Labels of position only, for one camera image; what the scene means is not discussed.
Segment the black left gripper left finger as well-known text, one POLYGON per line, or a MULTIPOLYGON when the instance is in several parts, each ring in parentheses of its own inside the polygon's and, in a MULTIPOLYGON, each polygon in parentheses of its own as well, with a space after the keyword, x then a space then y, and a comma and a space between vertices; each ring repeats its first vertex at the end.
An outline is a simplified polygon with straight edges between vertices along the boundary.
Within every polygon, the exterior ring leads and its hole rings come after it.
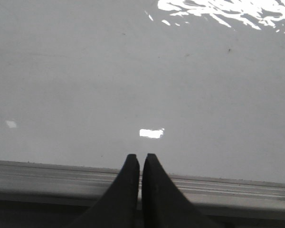
POLYGON ((70 228, 133 228, 137 207, 140 166, 135 154, 124 165, 105 194, 70 228))

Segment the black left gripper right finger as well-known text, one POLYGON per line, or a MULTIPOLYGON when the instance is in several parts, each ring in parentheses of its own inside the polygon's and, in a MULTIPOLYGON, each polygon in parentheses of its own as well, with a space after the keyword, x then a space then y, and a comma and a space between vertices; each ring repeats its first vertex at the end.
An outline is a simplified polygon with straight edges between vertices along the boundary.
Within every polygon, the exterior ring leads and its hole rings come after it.
POLYGON ((155 154, 148 154, 142 175, 142 210, 146 228, 217 228, 180 192, 155 154))

